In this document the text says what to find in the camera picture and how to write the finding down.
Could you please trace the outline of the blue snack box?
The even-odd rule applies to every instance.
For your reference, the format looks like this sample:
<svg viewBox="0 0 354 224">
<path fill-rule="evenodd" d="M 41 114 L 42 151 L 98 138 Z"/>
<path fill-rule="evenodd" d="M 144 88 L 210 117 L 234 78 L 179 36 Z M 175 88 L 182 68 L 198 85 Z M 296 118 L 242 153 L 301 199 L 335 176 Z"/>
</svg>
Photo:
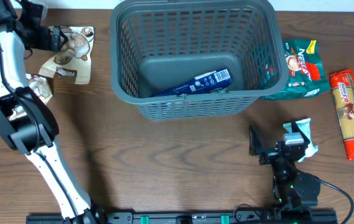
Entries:
<svg viewBox="0 0 354 224">
<path fill-rule="evenodd" d="M 185 83 L 158 92 L 152 97 L 213 93 L 229 87 L 232 81 L 233 79 L 228 69 L 223 68 L 196 76 Z"/>
</svg>

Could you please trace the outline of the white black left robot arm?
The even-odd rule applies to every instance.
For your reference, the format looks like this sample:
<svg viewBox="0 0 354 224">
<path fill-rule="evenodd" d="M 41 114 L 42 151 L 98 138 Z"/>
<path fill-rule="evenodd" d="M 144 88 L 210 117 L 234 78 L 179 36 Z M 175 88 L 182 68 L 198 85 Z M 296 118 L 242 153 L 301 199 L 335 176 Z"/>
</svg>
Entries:
<svg viewBox="0 0 354 224">
<path fill-rule="evenodd" d="M 60 207 L 58 218 L 29 216 L 37 223 L 106 223 L 103 209 L 77 182 L 60 149 L 55 116 L 29 86 L 25 51 L 58 52 L 68 37 L 56 26 L 42 26 L 45 7 L 19 1 L 17 14 L 10 0 L 0 0 L 0 137 L 24 155 L 40 172 Z"/>
</svg>

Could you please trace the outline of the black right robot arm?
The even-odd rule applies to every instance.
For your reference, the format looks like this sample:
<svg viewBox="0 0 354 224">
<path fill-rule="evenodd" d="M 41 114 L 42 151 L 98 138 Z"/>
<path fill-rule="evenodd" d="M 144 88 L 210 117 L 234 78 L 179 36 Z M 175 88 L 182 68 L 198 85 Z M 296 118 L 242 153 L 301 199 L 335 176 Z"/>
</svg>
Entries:
<svg viewBox="0 0 354 224">
<path fill-rule="evenodd" d="M 274 147 L 265 148 L 252 126 L 249 127 L 249 155 L 257 156 L 261 166 L 270 165 L 273 174 L 274 196 L 283 208 L 304 209 L 318 205 L 320 183 L 309 174 L 299 171 L 295 163 L 305 156 L 309 138 L 298 124 L 291 122 L 292 131 Z"/>
</svg>

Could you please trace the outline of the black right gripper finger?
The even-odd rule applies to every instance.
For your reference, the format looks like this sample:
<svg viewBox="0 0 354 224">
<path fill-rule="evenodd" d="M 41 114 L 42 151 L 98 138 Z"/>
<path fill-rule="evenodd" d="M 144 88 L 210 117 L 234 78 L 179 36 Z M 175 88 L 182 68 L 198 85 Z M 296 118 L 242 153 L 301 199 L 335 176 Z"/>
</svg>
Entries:
<svg viewBox="0 0 354 224">
<path fill-rule="evenodd" d="M 298 126 L 296 121 L 291 122 L 291 129 L 293 133 L 300 133 L 304 140 L 304 144 L 309 144 L 310 140 L 309 138 L 304 134 L 304 132 L 301 130 L 301 128 Z"/>
<path fill-rule="evenodd" d="M 257 137 L 256 131 L 252 126 L 249 126 L 249 155 L 258 156 L 261 154 L 262 144 Z"/>
</svg>

